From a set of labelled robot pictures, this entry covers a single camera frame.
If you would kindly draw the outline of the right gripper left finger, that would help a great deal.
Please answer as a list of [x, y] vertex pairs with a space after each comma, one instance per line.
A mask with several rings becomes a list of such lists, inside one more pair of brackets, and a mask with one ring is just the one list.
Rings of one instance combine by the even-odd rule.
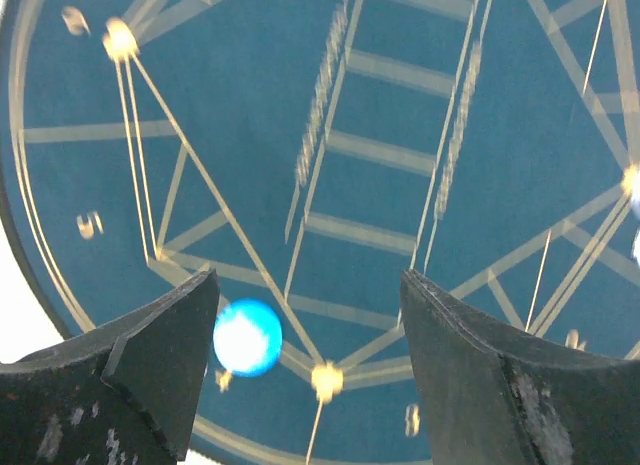
[[4, 464], [185, 459], [212, 345], [218, 277], [1, 367]]

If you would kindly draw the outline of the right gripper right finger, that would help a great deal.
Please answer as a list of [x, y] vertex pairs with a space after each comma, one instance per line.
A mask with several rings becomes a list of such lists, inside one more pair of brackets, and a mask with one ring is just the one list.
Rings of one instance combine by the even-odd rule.
[[479, 311], [414, 270], [402, 320], [437, 464], [635, 464], [639, 364]]

